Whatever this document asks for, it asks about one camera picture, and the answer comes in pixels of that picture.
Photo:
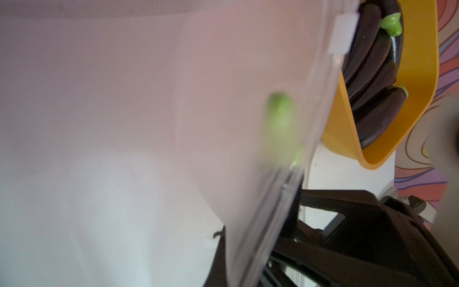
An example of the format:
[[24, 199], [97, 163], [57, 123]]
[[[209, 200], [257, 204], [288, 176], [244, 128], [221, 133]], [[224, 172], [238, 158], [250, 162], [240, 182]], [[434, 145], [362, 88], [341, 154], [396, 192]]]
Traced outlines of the clear zip-top bag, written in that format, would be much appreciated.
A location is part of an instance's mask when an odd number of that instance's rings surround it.
[[[357, 1], [2, 1], [1, 285], [254, 287], [327, 121]], [[267, 100], [302, 156], [264, 154]]]

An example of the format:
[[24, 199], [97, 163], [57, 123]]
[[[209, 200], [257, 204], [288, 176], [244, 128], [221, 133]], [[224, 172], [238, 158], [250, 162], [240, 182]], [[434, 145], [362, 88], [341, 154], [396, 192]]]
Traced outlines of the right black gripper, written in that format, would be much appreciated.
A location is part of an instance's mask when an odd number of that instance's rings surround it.
[[401, 201], [367, 191], [301, 190], [299, 207], [335, 212], [324, 228], [286, 222], [260, 278], [291, 287], [290, 267], [322, 287], [456, 287], [459, 271], [421, 217]]

